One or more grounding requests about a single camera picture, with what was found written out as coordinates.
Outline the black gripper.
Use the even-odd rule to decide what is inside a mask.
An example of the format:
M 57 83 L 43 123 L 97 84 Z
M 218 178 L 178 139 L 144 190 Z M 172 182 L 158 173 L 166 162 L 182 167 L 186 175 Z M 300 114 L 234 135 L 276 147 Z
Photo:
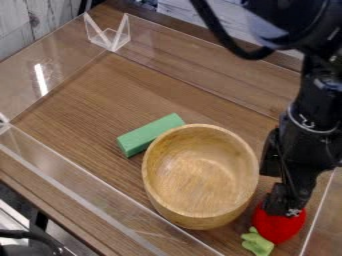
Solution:
M 303 207 L 295 200 L 310 199 L 318 176 L 342 164 L 341 121 L 322 126 L 320 120 L 290 106 L 266 138 L 259 174 L 280 178 L 262 202 L 270 216 L 298 217 Z

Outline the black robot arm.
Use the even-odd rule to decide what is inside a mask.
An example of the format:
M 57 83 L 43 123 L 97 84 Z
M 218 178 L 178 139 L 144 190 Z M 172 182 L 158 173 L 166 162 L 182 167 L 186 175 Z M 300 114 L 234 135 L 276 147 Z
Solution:
M 342 0 L 246 0 L 256 40 L 303 54 L 295 99 L 263 147 L 260 173 L 278 177 L 262 209 L 299 215 L 320 173 L 342 165 Z

